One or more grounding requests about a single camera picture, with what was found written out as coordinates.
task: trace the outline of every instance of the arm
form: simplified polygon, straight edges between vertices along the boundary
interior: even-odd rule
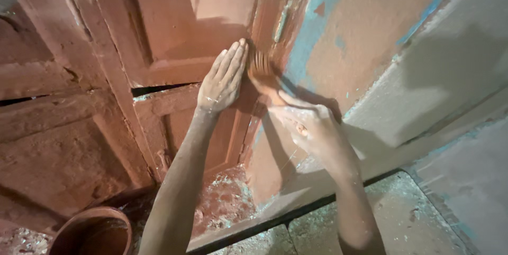
[[[185,254],[208,144],[220,112],[238,98],[247,51],[244,39],[233,43],[220,53],[203,80],[187,135],[153,203],[139,255]]]
[[[337,232],[345,255],[384,254],[383,241],[360,176],[359,159],[346,135],[323,105],[280,96],[290,106],[269,110],[291,132],[293,141],[314,155],[336,184]]]

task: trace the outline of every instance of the hand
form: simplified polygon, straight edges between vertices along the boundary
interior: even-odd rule
[[[205,76],[198,93],[198,108],[218,114],[238,98],[248,55],[245,39],[223,50]]]
[[[354,154],[330,109],[293,98],[284,91],[279,91],[279,95],[288,106],[272,106],[268,110],[291,132],[293,142],[319,158],[328,171],[337,168],[344,151]]]

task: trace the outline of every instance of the paint bucket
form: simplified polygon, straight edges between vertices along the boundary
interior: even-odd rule
[[[49,255],[127,255],[132,229],[116,208],[96,207],[78,213],[58,231]]]

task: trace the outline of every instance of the paint-stained hand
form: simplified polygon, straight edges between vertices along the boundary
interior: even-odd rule
[[[240,82],[248,55],[245,39],[235,42],[229,50],[223,50],[215,59],[210,72],[199,89],[198,108],[218,114],[238,98]]]
[[[289,96],[284,91],[279,95],[288,106],[272,106],[268,110],[291,132],[293,142],[307,153],[319,158],[328,170],[335,168],[339,149],[349,142],[333,113],[324,105],[314,105]]]

